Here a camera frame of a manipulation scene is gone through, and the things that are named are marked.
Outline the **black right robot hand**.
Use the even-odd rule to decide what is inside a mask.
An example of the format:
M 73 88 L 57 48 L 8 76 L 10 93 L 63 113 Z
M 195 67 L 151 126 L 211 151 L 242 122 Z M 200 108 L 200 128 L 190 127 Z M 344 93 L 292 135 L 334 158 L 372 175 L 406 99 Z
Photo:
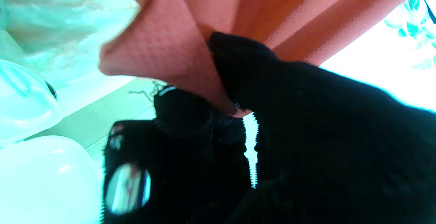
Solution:
M 102 224 L 434 224 L 435 113 L 263 44 L 212 33 L 230 99 L 254 112 L 255 188 L 243 120 L 167 85 L 156 118 L 113 124 Z

